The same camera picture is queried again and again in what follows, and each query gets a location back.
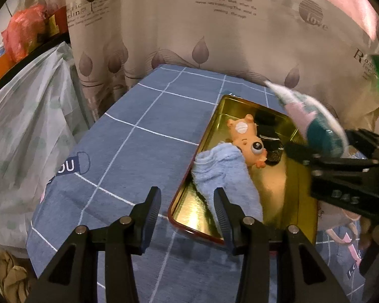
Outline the translucent white plastic bag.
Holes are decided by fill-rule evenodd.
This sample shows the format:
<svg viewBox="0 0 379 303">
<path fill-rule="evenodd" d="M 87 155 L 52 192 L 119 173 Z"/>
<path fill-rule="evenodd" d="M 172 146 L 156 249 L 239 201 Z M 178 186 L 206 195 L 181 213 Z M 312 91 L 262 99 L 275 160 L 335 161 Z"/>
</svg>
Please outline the translucent white plastic bag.
<svg viewBox="0 0 379 303">
<path fill-rule="evenodd" d="M 0 251 L 26 254 L 27 231 L 48 181 L 93 119 L 71 47 L 35 58 L 0 91 Z"/>
</svg>

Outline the orange squishy animal toy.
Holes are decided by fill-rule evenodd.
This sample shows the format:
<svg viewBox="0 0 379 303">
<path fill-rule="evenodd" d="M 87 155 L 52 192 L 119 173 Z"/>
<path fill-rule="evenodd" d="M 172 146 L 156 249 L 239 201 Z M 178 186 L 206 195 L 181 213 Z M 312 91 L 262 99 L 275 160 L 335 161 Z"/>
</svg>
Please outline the orange squishy animal toy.
<svg viewBox="0 0 379 303">
<path fill-rule="evenodd" d="M 246 114 L 238 120 L 228 119 L 226 126 L 231 143 L 241 150 L 247 167 L 265 168 L 268 152 L 262 139 L 257 136 L 257 125 L 253 116 Z"/>
</svg>

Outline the blue grid bed sheet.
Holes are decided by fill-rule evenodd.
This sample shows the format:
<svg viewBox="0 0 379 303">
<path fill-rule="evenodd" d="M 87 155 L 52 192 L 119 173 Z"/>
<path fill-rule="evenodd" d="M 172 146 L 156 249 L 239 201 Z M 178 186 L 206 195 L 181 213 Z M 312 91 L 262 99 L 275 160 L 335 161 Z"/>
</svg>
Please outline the blue grid bed sheet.
<svg viewBox="0 0 379 303">
<path fill-rule="evenodd" d="M 233 302 L 240 257 L 213 243 L 195 241 L 169 222 L 168 207 L 223 95 L 283 111 L 273 92 L 224 74 L 162 65 L 120 98 L 83 136 L 64 171 L 46 187 L 35 210 L 27 252 L 41 274 L 80 224 L 108 226 L 162 193 L 150 247 L 133 258 L 141 302 Z"/>
</svg>

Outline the beige leaf print curtain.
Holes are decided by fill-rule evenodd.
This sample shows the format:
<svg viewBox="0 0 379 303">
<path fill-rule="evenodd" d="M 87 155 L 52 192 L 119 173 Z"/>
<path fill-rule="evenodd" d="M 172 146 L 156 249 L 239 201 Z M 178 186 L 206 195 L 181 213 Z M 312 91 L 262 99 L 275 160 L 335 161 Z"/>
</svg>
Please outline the beige leaf print curtain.
<svg viewBox="0 0 379 303">
<path fill-rule="evenodd" d="M 379 16 L 368 0 L 37 0 L 65 8 L 88 108 L 100 118 L 160 64 L 269 79 L 373 129 Z"/>
</svg>

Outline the light blue folded towel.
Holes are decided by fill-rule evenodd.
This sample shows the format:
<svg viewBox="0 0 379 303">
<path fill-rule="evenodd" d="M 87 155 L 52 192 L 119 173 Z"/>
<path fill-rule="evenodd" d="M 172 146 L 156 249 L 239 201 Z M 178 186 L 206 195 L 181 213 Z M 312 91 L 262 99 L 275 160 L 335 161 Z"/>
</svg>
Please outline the light blue folded towel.
<svg viewBox="0 0 379 303">
<path fill-rule="evenodd" d="M 242 208 L 245 215 L 263 222 L 259 192 L 238 147 L 220 143 L 197 154 L 191 173 L 196 190 L 205 198 L 215 222 L 218 222 L 218 216 L 214 207 L 214 191 L 219 187 L 224 189 L 231 203 Z"/>
</svg>

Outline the black object in tray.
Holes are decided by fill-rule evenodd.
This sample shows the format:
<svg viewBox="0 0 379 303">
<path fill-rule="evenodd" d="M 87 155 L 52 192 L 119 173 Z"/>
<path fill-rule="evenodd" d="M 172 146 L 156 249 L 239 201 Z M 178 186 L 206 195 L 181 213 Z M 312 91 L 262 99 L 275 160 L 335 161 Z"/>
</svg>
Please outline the black object in tray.
<svg viewBox="0 0 379 303">
<path fill-rule="evenodd" d="M 259 110 L 255 113 L 255 123 L 257 124 L 257 136 L 267 150 L 266 164 L 276 166 L 281 161 L 284 146 L 275 130 L 275 117 L 273 114 Z"/>
</svg>

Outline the red plastic bag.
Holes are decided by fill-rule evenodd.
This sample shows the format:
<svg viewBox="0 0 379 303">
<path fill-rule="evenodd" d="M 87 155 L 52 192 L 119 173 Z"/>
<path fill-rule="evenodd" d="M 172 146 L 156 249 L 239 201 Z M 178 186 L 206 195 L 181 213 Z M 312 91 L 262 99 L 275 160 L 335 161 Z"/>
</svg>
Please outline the red plastic bag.
<svg viewBox="0 0 379 303">
<path fill-rule="evenodd" d="M 49 40 L 48 9 L 35 4 L 17 11 L 2 32 L 5 53 L 15 62 L 23 60 Z"/>
</svg>

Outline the olive crumpled cloth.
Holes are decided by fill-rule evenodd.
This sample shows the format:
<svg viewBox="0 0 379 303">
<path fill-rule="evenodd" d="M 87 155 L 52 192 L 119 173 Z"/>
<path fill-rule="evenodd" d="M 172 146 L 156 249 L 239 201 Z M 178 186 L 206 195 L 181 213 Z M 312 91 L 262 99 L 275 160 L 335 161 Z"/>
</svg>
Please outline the olive crumpled cloth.
<svg viewBox="0 0 379 303">
<path fill-rule="evenodd" d="M 6 302 L 26 302 L 36 280 L 29 259 L 0 251 L 0 295 Z"/>
</svg>

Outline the gold metal tin tray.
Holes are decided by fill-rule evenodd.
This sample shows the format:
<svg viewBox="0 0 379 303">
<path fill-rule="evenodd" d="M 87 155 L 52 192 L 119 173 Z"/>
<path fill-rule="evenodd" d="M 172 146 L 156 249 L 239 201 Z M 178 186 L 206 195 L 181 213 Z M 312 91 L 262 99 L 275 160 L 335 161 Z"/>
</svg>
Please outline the gold metal tin tray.
<svg viewBox="0 0 379 303">
<path fill-rule="evenodd" d="M 271 127 L 282 144 L 303 142 L 292 120 L 283 112 L 240 97 L 224 95 L 197 151 L 209 150 L 229 138 L 227 120 L 237 120 L 246 114 L 252 114 L 258 125 Z M 250 175 L 262 199 L 264 223 L 268 227 L 270 241 L 279 241 L 280 231 L 295 224 L 310 242 L 315 242 L 318 204 L 310 196 L 311 177 L 307 168 L 282 155 L 275 166 L 252 168 Z M 168 219 L 183 232 L 217 244 L 224 243 L 203 196 L 196 191 L 190 173 L 185 175 L 172 199 Z"/>
</svg>

